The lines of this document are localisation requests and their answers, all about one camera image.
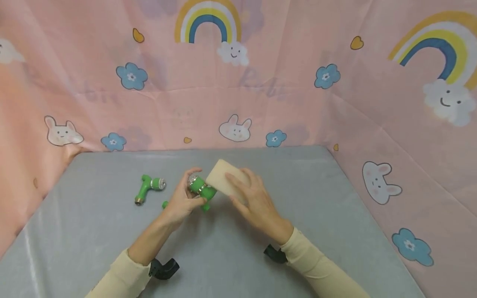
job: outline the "foam block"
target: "foam block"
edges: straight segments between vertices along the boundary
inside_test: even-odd
[[[234,195],[242,202],[242,204],[246,204],[246,201],[241,192],[227,180],[227,178],[225,177],[225,173],[230,173],[234,175],[245,185],[250,186],[249,177],[241,170],[237,169],[223,159],[219,159],[212,171],[210,171],[209,176],[207,176],[206,178],[206,184],[212,186],[216,190],[226,195]]]

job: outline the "smiling cloud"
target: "smiling cloud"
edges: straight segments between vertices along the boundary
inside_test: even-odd
[[[222,57],[224,63],[232,62],[233,66],[247,66],[249,64],[247,49],[238,41],[231,43],[223,41],[220,48],[217,49],[217,54]]]
[[[470,122],[470,112],[475,110],[476,101],[467,88],[448,85],[444,80],[436,80],[424,86],[425,103],[434,109],[434,114],[447,119],[455,126],[465,126]]]

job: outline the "rainbow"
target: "rainbow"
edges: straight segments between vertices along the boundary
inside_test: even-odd
[[[194,43],[197,28],[205,22],[218,26],[222,41],[241,41],[239,13],[230,0],[189,0],[177,17],[174,32],[176,42]]]
[[[388,59],[405,66],[419,50],[435,48],[445,59],[438,79],[468,90],[477,85],[477,18],[463,11],[444,11],[423,20],[394,47]]]

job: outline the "green plastic toy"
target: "green plastic toy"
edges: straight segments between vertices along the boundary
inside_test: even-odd
[[[192,193],[197,194],[207,200],[207,203],[202,205],[201,208],[204,212],[209,210],[210,205],[208,202],[215,196],[217,190],[207,185],[205,181],[197,175],[189,177],[188,188]],[[162,208],[165,209],[167,204],[169,204],[167,201],[162,203]]]
[[[141,176],[141,179],[143,180],[143,184],[141,185],[141,189],[139,189],[139,193],[134,199],[134,203],[138,206],[144,204],[144,201],[146,200],[146,194],[149,189],[163,190],[166,187],[166,181],[163,178],[152,179],[151,176],[144,174]]]

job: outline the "black clip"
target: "black clip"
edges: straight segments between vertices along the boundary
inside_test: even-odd
[[[174,259],[170,259],[165,265],[162,265],[157,259],[152,260],[149,276],[160,280],[170,279],[179,270],[179,264]]]
[[[285,255],[285,253],[282,252],[281,249],[279,250],[274,249],[271,244],[267,246],[267,248],[265,249],[263,253],[267,255],[275,263],[285,264],[286,262],[288,262],[287,256]]]

